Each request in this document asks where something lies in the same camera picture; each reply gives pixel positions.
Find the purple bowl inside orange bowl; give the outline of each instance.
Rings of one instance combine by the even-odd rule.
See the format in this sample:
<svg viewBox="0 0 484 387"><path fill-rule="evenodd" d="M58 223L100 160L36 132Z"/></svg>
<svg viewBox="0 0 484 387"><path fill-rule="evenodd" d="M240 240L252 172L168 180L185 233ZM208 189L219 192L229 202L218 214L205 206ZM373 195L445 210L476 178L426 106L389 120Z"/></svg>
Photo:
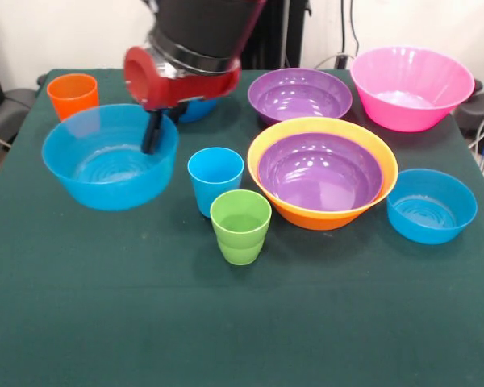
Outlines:
<svg viewBox="0 0 484 387"><path fill-rule="evenodd" d="M349 87L339 78L312 69L279 69L249 87L249 103L269 124L301 117L338 119L352 106Z"/></svg>
<svg viewBox="0 0 484 387"><path fill-rule="evenodd" d="M276 198L308 210L337 212L372 202L382 170L357 143L338 135L302 133L271 145L258 165L260 183Z"/></svg>

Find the bowl rim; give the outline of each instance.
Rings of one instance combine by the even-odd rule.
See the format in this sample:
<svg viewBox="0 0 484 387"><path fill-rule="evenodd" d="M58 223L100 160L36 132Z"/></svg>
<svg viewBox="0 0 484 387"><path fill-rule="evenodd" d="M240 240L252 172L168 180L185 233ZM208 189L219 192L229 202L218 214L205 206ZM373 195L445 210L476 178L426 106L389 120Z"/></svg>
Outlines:
<svg viewBox="0 0 484 387"><path fill-rule="evenodd" d="M382 171L382 168L380 167L380 163L378 163L378 160L377 158L373 155L373 153L371 153L370 151L368 151L366 148L364 148L362 145L360 145L358 142L356 141L353 141L351 139L348 139L346 137L343 137L342 135L334 135L332 133L323 133L323 132L319 132L319 131L304 131L302 133L296 133L294 135L288 135L287 137L284 137L282 139L279 139L278 141L276 141L275 143L271 144L267 149L265 149L264 152L262 152L261 154L261 157L260 159L258 160L258 179L261 181L261 175L260 175L260 165L261 165L261 160L263 159L263 157L265 156L265 154L274 146L276 146L277 144L281 143L282 141L286 140L286 139L290 139L291 137L295 137L295 136L299 136L299 135L327 135L327 136L331 136L331 137L337 137L339 139L342 139L344 141L348 141L349 143L352 143L352 144L355 144L357 145L362 151L364 151L364 153L367 153L369 155L369 157L373 160L373 162L376 164L376 166L378 167L378 171L380 171L380 184L378 185L378 189L376 189L376 192L373 192L373 196L371 196L371 199L368 200L366 203L368 202L372 202L374 201L374 199L376 199L378 197L378 195L380 195L380 191L382 191L382 187L384 185L384 173Z"/></svg>
<svg viewBox="0 0 484 387"><path fill-rule="evenodd" d="M430 52L431 54L434 54L434 55L437 55L437 56L441 56L443 58L446 58L446 59L452 61L456 65L459 65L462 69L465 70L465 73L466 73L466 75L468 76L468 78L470 80L470 83L469 83L469 92L466 94L465 97L459 98L455 102L447 103L446 105L441 105L441 106L434 106L434 107L411 107L411 106L403 106L403 105L397 105L397 104L394 104L394 103L391 103L391 102L388 102L388 101L385 101L383 99L378 98L375 94L369 92L365 87L361 86L361 83L359 81L357 81L357 79L355 78L354 67L360 61L363 60L362 58L365 58L366 56L368 56L371 53L378 52L378 51L391 50L393 48L405 48L405 49L410 49L410 50L414 50L414 51L417 51L417 52ZM355 84L355 86L358 89L364 91L369 96L371 96L373 98L376 98L379 101L384 102L387 105L396 106L396 107L402 107L403 109L408 109L408 110L430 110L430 111L432 111L432 110L451 109L451 108L453 108L453 107L455 107L457 105L460 105L466 99L468 99L469 96L473 93L474 88L475 88L475 78L474 78L474 75L459 60L457 60L457 59L455 59L455 58L453 58L453 57L451 57L449 55L442 54L441 52L432 50L430 48L425 48L423 46L415 46L415 45L393 45L393 46L381 46L381 47L371 48L370 50L367 50L367 51L363 52L362 54L360 54L359 56L357 56L353 60L352 65L351 65L351 68L349 69L349 73L351 75L351 78L352 78L353 83Z"/></svg>
<svg viewBox="0 0 484 387"><path fill-rule="evenodd" d="M123 108L123 109L125 109L125 108L128 108L128 109L136 108L138 111L142 110L144 113L148 114L144 110L143 107L141 107L140 105L134 104L134 103L113 103L113 104L109 104L109 105L101 105L101 106L92 107L90 109L82 110L82 111L76 113L75 115L68 117L66 120L60 121L45 137L45 140L44 140L43 145L41 147L41 158L43 159L43 162L44 162L45 166L47 167L47 169L50 172L52 172L52 174L54 176L56 176L58 179L65 181L65 182L68 182L68 183L71 183L72 185L87 185L87 186L91 186L91 185L97 185L97 186L99 186L99 185L113 185L113 184L118 184L118 183L122 183L122 182L126 182L126 181L134 181L134 180L137 180L137 179L143 177L143 175L145 175L145 173L142 173L142 174L137 175L135 177L132 177L132 178L129 178L129 179L126 179L126 180L121 180L121 181L87 181L87 182L84 182L84 181L75 180L75 179L72 179L72 178L67 177L65 175L62 175L61 173L57 172L50 165L50 163L47 162L46 152L47 152L48 143L50 142L50 139L55 135L56 131L60 130L62 128L64 123L71 120L73 117L78 116L81 113L88 113L88 112L93 111L93 110L106 110L106 109L119 108L119 107ZM175 155L176 155L176 152L177 152L177 147L179 146L179 132L177 131L176 125L174 124L174 122L169 117L167 117L166 115L163 114L162 119L164 121L171 123L170 130L177 137L175 144L170 149L169 154L167 155L167 157L171 156L172 158L174 158ZM154 164L150 169L147 170L147 173L152 171L157 165L159 165L165 159L166 159L166 157L161 158L156 164Z"/></svg>
<svg viewBox="0 0 484 387"><path fill-rule="evenodd" d="M348 106L343 109L343 111L341 112L341 114L339 114L337 117L325 117L323 116L323 118L326 118L326 119L339 119L340 117L343 117L346 113L349 112L349 110L352 108L352 105L353 105L353 93L351 91L351 89L349 88L348 85L346 85L344 82L342 82L341 79L339 79L338 77L336 77L335 75L332 75L330 73L326 73L324 71L321 71L321 70L318 70L318 69L305 69L303 67L289 67L289 68L286 68L286 69L276 69L276 70L271 70L271 71L268 71L268 72L265 72L263 74L261 74L257 79L255 79L253 82L251 82L251 85L249 86L248 88L248 100L249 100L249 104L252 106L252 108L254 110L256 110L259 114L262 114L264 115L265 117L268 117L269 119L277 122L277 123L280 123L284 120L282 119L278 119L276 117L273 117L272 115L269 115L267 113L264 113L263 111L261 111L258 107L257 107L257 104L256 102L254 101L254 98L251 97L252 95L252 89L253 87L260 81L264 80L266 77L270 77L271 74L275 74L275 73L287 73L289 71L303 71L305 73L321 73L323 74L323 76L325 77L329 77L331 78L332 80L336 81L337 83L341 84L343 86L343 89L346 90L348 92L348 95L349 95L349 104ZM305 119L305 118L308 118L308 117L296 117L295 119Z"/></svg>
<svg viewBox="0 0 484 387"><path fill-rule="evenodd" d="M240 168L240 171L234 177L232 177L229 180L225 180L225 181L212 182L212 181L206 181L206 180L203 180L203 179L199 179L197 176L195 176L195 174L193 174L192 171L190 171L190 162L199 153L211 151L212 149L222 149L223 151L229 151L231 154L234 154L235 156L237 156L240 159L240 162L242 163L242 168ZM238 179L240 177L240 175L244 172L245 162L244 162L244 158L238 152L234 151L233 149L225 148L225 147L208 147L208 148L199 149L198 151L196 151L196 153L194 153L192 156L190 156L190 158L188 159L188 162L186 163L186 169L188 170L188 174L193 179L200 181L201 183L209 184L209 185L220 185L220 184L231 183L232 181L235 181L236 179Z"/></svg>
<svg viewBox="0 0 484 387"><path fill-rule="evenodd" d="M344 125L349 125L350 127L351 126L355 126L355 127L358 127L359 130L363 130L363 131L367 131L369 132L381 145L383 145L383 148L384 150L391 156L391 159L394 161L394 164L393 164L393 169L394 169L394 178L393 178L393 181L391 182L390 184L390 187L388 187L384 192L383 194L379 194L372 202L369 202L363 206L360 206L360 207L357 207L357 208L352 208L351 210L344 210L344 211L317 211L317 210L308 210L307 208L303 208L303 207L300 207L300 206L295 206L294 204L290 204L288 202L285 202L283 200L281 200L280 198L276 198L273 194L271 194L261 183L260 183L260 178L255 175L255 173L253 172L252 168L251 168L251 164L249 163L249 155L252 153L253 151L253 144L254 142L257 140L258 137L260 137L261 135L263 135L266 131L269 131L269 130L275 130L275 131L278 131L279 130L279 126L282 125L282 124L290 124L291 122L301 122L301 121L304 121L304 120L316 120L316 121L337 121L337 122L342 122L344 123ZM272 201L278 203L280 205L280 207L283 207L285 210L288 210L288 208L292 208L300 213L308 213L308 214L316 214L316 215L321 215L321 216L324 216L324 215L346 215L345 217L350 217L350 216L354 216L354 215L359 215L360 213L362 213L363 211L365 210L368 210L370 207L372 206L375 206L376 204L378 204L379 202L381 202L382 200L384 200L388 195L389 193L393 190L394 186L396 185L396 181L398 180L398 161L396 160L396 156L394 155L393 151L391 150L391 148L389 148L389 145L386 144L386 142L381 139L378 135L374 134L372 131L364 128L364 127L361 127L360 125L357 125L355 123L351 123L349 121L344 121L343 119L333 119L333 118L330 118L330 117L301 117L301 118L298 118L298 119L288 119L286 121L283 121L282 123L276 123L274 124L273 126L271 127L268 127L265 131L263 131L262 133L260 133L257 137L255 137L255 139L251 142L251 145L249 145L249 150L248 150L248 171L249 171L249 174L251 175L251 178L253 179L253 181L258 185L258 187L264 192L264 194L270 198L272 198Z"/></svg>
<svg viewBox="0 0 484 387"><path fill-rule="evenodd" d="M456 231L456 230L462 230L465 227L467 227L470 223L472 223L475 220L475 217L477 216L478 213L478 203L477 203L477 198L474 195L474 192L461 180L457 179L456 177L450 175L449 173L444 173L441 171L438 171L437 169L430 169L430 168L412 168L412 169L404 169L402 172L398 174L398 179L402 175L406 174L411 174L411 173L430 173L432 175L439 175L440 177L445 177L448 178L449 180L452 180L456 182L465 192L467 192L471 197L474 199L474 209L472 211L472 215L470 216L470 219L464 223L462 223L459 226L455 227L445 227L445 228L438 228L438 227L430 227L426 226L424 224L420 224L417 222L414 222L412 219L408 218L405 216L402 212L396 210L396 207L394 206L394 203L390 199L389 195L387 195L387 207L391 210L393 210L396 214L400 215L403 219L406 219L409 223L415 224L417 227L422 227L425 230L433 230L433 231Z"/></svg>

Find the table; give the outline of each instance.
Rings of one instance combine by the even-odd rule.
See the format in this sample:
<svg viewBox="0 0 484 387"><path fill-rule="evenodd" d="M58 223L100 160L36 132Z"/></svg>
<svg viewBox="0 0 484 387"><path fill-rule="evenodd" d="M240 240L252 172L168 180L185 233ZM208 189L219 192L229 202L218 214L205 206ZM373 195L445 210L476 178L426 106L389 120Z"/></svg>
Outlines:
<svg viewBox="0 0 484 387"><path fill-rule="evenodd" d="M53 71L49 79L61 75ZM119 70L93 70L102 104L130 102ZM196 209L194 152L245 155L261 125L246 92L180 126L168 189L120 213L78 205L44 167L57 119L45 92L0 173L0 387L484 386L484 179L451 117L385 130L401 169L462 179L478 216L436 247L396 233L384 203L336 231L276 211L255 264L227 264ZM243 187L254 189L247 172Z"/></svg>

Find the pink bowl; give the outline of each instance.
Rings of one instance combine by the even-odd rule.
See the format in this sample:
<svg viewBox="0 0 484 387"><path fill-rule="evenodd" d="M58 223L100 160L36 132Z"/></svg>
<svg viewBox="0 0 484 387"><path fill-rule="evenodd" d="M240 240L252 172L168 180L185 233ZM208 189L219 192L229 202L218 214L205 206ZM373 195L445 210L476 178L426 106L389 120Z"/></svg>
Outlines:
<svg viewBox="0 0 484 387"><path fill-rule="evenodd" d="M367 115L393 131L436 125L474 90L462 64L424 48L384 47L359 55L351 75Z"/></svg>

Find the bowl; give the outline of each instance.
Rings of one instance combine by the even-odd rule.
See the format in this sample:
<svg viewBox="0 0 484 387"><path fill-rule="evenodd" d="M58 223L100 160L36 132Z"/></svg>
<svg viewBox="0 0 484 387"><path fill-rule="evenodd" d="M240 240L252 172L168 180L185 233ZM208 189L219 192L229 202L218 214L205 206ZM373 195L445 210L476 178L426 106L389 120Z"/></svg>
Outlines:
<svg viewBox="0 0 484 387"><path fill-rule="evenodd" d="M180 123L193 123L205 118L217 106L216 99L207 101L191 101L184 115L179 118Z"/></svg>
<svg viewBox="0 0 484 387"><path fill-rule="evenodd" d="M353 101L351 91L339 78L310 69L265 73L251 84L248 98L269 125L300 117L338 119Z"/></svg>
<svg viewBox="0 0 484 387"><path fill-rule="evenodd" d="M380 165L359 144L328 133L281 139L261 157L261 184L276 198L316 211L345 211L380 193Z"/></svg>
<svg viewBox="0 0 484 387"><path fill-rule="evenodd" d="M433 169L408 169L387 198L390 224L404 237L442 244L458 236L477 214L477 200L461 181Z"/></svg>
<svg viewBox="0 0 484 387"><path fill-rule="evenodd" d="M393 131L433 127L475 87L462 64L425 48L376 48L359 55L350 72L367 115Z"/></svg>
<svg viewBox="0 0 484 387"><path fill-rule="evenodd" d="M96 210L127 210L158 196L170 182L179 141L163 117L152 155L140 150L149 114L138 105L84 110L63 121L44 141L47 168L69 194Z"/></svg>
<svg viewBox="0 0 484 387"><path fill-rule="evenodd" d="M258 176L259 163L265 151L286 137L301 133L327 133L349 139L366 149L377 160L383 175L383 184L378 196L370 203L346 211L315 211L289 204L275 197L261 183ZM393 189L398 178L398 164L394 153L377 135L340 119L304 118L277 123L260 133L248 151L248 170L265 196L283 218L296 226L310 230L333 230L350 223L371 206L383 200Z"/></svg>

